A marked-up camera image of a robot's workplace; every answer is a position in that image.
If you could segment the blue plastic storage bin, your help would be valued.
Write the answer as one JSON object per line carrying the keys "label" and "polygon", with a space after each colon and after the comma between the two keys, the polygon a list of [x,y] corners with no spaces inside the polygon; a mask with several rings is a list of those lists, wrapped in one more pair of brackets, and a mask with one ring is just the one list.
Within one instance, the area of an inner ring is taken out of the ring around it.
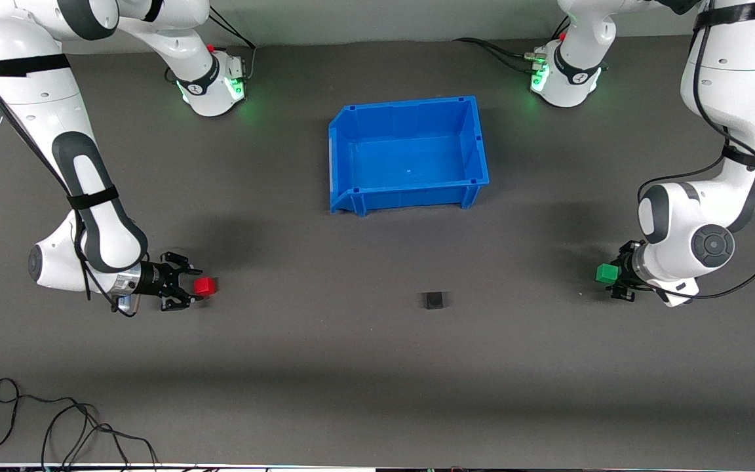
{"label": "blue plastic storage bin", "polygon": [[476,98],[348,105],[328,126],[329,209],[473,206],[490,176]]}

